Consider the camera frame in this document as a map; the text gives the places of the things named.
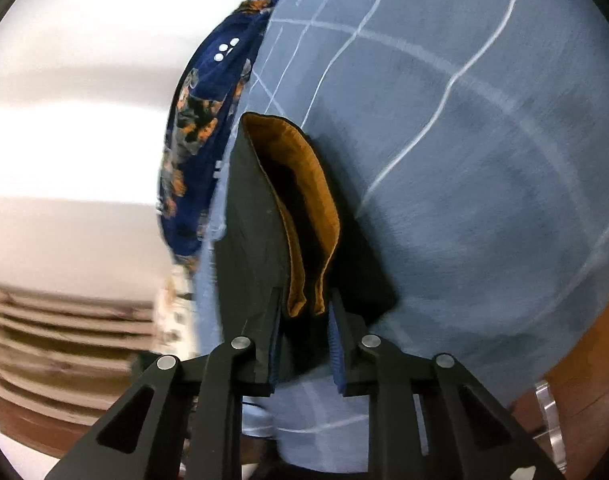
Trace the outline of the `blue checked bed sheet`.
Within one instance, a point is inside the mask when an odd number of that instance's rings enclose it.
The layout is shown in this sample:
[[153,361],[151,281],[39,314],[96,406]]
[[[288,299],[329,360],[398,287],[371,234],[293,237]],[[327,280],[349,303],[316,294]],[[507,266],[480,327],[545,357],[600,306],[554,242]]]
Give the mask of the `blue checked bed sheet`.
[[609,0],[280,0],[234,117],[312,141],[369,329],[502,403],[609,300]]

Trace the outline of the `black pants orange lining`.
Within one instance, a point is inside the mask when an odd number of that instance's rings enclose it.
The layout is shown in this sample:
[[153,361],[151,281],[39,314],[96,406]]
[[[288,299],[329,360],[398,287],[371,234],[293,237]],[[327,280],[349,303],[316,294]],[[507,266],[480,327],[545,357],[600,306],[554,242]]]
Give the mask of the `black pants orange lining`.
[[329,358],[334,298],[365,325],[398,301],[326,163],[283,117],[239,119],[214,253],[223,335],[254,341],[272,386]]

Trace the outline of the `brown wooden bed frame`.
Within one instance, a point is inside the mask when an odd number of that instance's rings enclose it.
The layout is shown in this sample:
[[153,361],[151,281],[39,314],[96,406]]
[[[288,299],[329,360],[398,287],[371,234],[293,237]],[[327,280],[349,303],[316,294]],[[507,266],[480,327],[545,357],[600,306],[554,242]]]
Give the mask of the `brown wooden bed frame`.
[[559,411],[568,479],[584,479],[609,448],[609,304],[545,379]]

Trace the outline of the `beige striped curtain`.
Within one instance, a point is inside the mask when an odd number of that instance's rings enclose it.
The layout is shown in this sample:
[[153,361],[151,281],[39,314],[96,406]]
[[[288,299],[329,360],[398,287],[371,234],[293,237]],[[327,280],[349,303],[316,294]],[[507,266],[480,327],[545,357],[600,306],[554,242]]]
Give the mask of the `beige striped curtain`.
[[150,301],[67,297],[0,285],[0,398],[90,427],[152,349]]

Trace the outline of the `navy dog print blanket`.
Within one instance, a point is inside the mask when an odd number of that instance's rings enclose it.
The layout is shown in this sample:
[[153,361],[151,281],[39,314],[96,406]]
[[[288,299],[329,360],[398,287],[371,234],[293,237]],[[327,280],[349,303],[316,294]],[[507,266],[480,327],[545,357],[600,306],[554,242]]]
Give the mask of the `navy dog print blanket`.
[[244,0],[188,61],[169,110],[157,212],[173,262],[199,266],[216,180],[234,116],[278,0]]

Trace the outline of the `white orange floral pillow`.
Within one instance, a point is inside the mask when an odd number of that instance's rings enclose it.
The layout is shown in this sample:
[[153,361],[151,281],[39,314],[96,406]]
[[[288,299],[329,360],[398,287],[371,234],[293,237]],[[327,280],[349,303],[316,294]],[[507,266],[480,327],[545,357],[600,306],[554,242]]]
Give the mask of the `white orange floral pillow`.
[[152,350],[173,354],[181,361],[198,356],[193,292],[190,274],[183,266],[172,266],[154,302]]

